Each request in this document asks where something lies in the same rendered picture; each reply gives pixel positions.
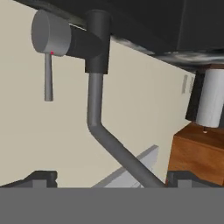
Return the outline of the dark grey sink faucet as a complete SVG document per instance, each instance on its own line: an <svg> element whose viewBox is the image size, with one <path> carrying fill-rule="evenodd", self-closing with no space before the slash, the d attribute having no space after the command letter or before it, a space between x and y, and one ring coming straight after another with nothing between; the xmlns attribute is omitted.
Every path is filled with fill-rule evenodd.
<svg viewBox="0 0 224 224"><path fill-rule="evenodd" d="M102 124L103 78L109 69L111 16L105 10L90 10L87 13L87 29L72 31L72 56L85 60L88 73L87 127L94 139L143 187L165 187Z"/></svg>

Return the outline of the black sink basin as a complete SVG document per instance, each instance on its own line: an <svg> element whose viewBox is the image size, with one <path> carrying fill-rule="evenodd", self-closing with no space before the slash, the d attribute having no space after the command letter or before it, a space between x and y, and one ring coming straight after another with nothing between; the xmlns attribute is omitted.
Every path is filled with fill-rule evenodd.
<svg viewBox="0 0 224 224"><path fill-rule="evenodd" d="M90 10L112 17L112 34L154 53L224 52L224 0L15 0L84 20Z"/></svg>

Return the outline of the black paper towel holder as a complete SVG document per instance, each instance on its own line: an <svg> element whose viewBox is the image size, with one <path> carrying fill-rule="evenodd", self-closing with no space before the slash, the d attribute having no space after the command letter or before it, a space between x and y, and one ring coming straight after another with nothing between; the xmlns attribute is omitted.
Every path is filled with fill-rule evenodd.
<svg viewBox="0 0 224 224"><path fill-rule="evenodd" d="M205 74L197 71L194 78L194 83L192 86L192 92L190 96L190 100L188 103L185 119L190 122L196 121L196 116L198 113L198 107L200 104L200 96L203 88Z"/></svg>

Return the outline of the brown wooden cabinet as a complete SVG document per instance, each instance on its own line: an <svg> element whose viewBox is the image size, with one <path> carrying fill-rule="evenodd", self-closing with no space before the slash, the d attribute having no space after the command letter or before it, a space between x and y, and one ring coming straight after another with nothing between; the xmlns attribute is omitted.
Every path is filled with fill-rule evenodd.
<svg viewBox="0 0 224 224"><path fill-rule="evenodd" d="M189 171L224 186L224 129L186 125L173 136L168 170Z"/></svg>

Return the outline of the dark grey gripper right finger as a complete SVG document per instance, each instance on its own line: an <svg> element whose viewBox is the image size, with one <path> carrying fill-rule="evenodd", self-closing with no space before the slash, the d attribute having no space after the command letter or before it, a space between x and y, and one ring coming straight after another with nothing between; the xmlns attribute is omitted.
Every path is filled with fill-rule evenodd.
<svg viewBox="0 0 224 224"><path fill-rule="evenodd" d="M190 171L168 171L166 185L177 188L220 187L220 185L198 178Z"/></svg>

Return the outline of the white paper towel roll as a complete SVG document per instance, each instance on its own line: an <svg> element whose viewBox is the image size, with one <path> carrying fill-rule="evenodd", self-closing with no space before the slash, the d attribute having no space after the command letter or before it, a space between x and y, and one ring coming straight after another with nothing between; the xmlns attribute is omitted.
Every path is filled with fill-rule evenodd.
<svg viewBox="0 0 224 224"><path fill-rule="evenodd" d="M224 106L224 69L207 69L196 123L208 128L217 128L220 124Z"/></svg>

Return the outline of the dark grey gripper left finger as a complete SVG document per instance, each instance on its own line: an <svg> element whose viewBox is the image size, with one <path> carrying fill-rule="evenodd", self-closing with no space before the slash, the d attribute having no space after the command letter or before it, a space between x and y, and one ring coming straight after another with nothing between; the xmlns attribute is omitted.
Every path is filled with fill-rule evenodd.
<svg viewBox="0 0 224 224"><path fill-rule="evenodd" d="M56 171L34 171L26 178L0 185L0 188L57 188L57 177Z"/></svg>

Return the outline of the light grey flat slab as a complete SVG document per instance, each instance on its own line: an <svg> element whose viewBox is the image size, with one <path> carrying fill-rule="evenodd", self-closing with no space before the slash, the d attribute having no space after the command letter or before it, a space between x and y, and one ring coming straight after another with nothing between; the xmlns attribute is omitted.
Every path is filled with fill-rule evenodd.
<svg viewBox="0 0 224 224"><path fill-rule="evenodd" d="M153 166L158 159L157 145L152 145L150 148L139 154L136 158L143 163L151 172ZM123 167L117 169L108 175L105 179L94 185L94 188L142 188L143 186L134 179Z"/></svg>

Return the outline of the grey wall outlet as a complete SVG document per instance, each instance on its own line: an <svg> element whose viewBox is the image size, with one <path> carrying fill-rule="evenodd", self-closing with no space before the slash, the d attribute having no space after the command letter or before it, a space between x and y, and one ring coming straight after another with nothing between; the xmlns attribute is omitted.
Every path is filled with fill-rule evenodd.
<svg viewBox="0 0 224 224"><path fill-rule="evenodd" d="M191 75L185 75L182 83L181 93L190 94L193 89L194 77Z"/></svg>

